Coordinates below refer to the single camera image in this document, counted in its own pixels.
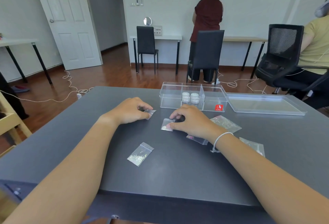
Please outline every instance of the yellow shirt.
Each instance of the yellow shirt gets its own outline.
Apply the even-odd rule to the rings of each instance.
[[[314,39],[301,52],[298,65],[329,67],[329,15],[317,18],[305,26],[304,34],[308,35],[312,33],[314,34]],[[305,68],[304,70],[317,74],[325,74],[327,72],[326,69]]]

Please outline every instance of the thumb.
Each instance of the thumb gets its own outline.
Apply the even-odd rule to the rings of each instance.
[[[151,117],[150,113],[141,111],[141,116],[140,116],[139,119],[142,120],[142,119],[147,119],[147,118],[150,118],[150,117]]]
[[[183,130],[184,128],[184,123],[169,123],[168,125],[172,130]]]

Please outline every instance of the black table leg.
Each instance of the black table leg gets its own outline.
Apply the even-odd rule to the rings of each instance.
[[[251,44],[252,44],[252,42],[249,42],[248,51],[247,51],[247,54],[246,54],[246,57],[245,57],[245,61],[243,62],[243,66],[241,68],[241,71],[243,71],[245,69],[245,65],[246,65],[246,62],[247,62],[247,58],[248,58],[248,54],[249,54],[249,50],[250,50]]]
[[[255,63],[255,66],[254,66],[254,68],[252,70],[252,73],[251,73],[251,77],[250,77],[251,79],[253,78],[253,76],[255,74],[255,71],[256,71],[256,68],[257,68],[257,65],[258,65],[258,61],[259,61],[259,58],[261,56],[261,52],[263,51],[264,44],[265,44],[265,42],[263,42],[261,44],[261,49],[259,50],[259,53],[258,53],[258,56],[257,56],[257,60],[256,60],[256,63]]]
[[[179,43],[180,41],[177,42],[177,56],[176,56],[176,75],[178,73],[178,56],[179,56]]]
[[[40,56],[40,54],[39,54],[39,51],[38,51],[38,49],[37,49],[37,47],[36,47],[36,45],[35,45],[34,42],[32,43],[32,46],[33,46],[33,48],[34,48],[34,51],[35,51],[36,55],[38,56],[38,59],[39,59],[40,64],[41,64],[41,66],[42,66],[42,68],[43,68],[43,71],[44,71],[44,73],[45,73],[45,75],[46,75],[46,77],[47,77],[47,79],[48,79],[48,81],[49,81],[49,84],[52,85],[53,82],[51,81],[51,79],[50,79],[50,77],[49,77],[49,74],[48,74],[48,72],[47,72],[47,69],[46,69],[46,67],[44,66],[43,60],[42,60],[42,58],[41,58],[41,56]]]
[[[134,40],[135,67],[136,67],[136,73],[138,73],[138,70],[137,70],[137,56],[136,56],[136,40],[135,40],[135,38],[133,40]]]
[[[11,52],[9,46],[6,46],[6,49],[7,49],[8,53],[9,53],[11,59],[13,60],[15,66],[16,66],[16,68],[17,68],[17,70],[19,71],[19,74],[21,75],[23,81],[24,81],[25,83],[27,83],[27,79],[26,79],[26,77],[24,76],[24,73],[22,72],[22,69],[19,67],[19,64],[17,63],[17,61],[16,61],[16,59],[15,59],[15,56],[14,56],[14,54]]]

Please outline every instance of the maroon shirt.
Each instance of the maroon shirt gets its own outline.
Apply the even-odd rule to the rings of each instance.
[[[223,4],[220,0],[201,0],[195,7],[195,24],[190,41],[196,42],[198,31],[219,30],[222,22]]]

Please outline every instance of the black chair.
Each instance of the black chair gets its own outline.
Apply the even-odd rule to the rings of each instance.
[[[216,70],[215,84],[216,84],[223,38],[224,38],[224,30],[198,32],[194,59],[193,61],[190,60],[187,63],[186,83],[187,83],[189,69],[192,70],[191,83],[193,83],[194,70],[215,69]]]
[[[138,73],[139,73],[139,55],[143,67],[143,54],[152,54],[154,56],[154,75],[155,75],[155,55],[157,55],[157,64],[159,69],[159,50],[155,49],[154,28],[137,27],[137,53],[138,53]]]
[[[302,45],[304,27],[297,25],[272,24],[269,25],[269,42],[267,53],[263,55],[256,69],[256,76],[271,87],[276,87],[273,94],[282,90],[295,89],[301,91],[316,90],[317,85],[329,77],[327,71],[311,85],[292,81],[289,75],[298,68],[319,68],[319,66],[298,66]]]

